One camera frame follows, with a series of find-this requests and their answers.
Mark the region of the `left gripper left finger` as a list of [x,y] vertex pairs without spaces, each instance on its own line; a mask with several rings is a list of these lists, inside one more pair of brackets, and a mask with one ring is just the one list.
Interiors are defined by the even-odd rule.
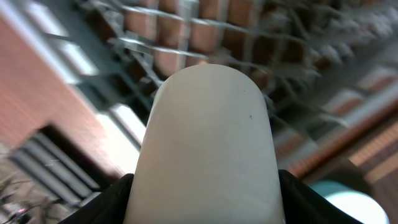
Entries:
[[59,224],[123,224],[134,174],[126,174]]

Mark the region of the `white plastic cup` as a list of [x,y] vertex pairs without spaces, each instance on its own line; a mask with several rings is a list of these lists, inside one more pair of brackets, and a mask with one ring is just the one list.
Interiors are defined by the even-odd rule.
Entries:
[[266,103],[250,78],[196,65],[159,88],[124,222],[285,222]]

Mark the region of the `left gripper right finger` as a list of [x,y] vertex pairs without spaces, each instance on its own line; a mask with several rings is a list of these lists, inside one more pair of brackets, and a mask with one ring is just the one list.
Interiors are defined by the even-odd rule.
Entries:
[[289,171],[280,169],[278,173],[287,224],[360,224]]

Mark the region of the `light blue bowl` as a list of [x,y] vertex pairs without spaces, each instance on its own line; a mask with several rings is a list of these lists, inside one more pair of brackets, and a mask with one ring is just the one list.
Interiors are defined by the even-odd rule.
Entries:
[[332,205],[361,223],[390,224],[384,209],[368,194],[330,180],[316,182],[310,187]]

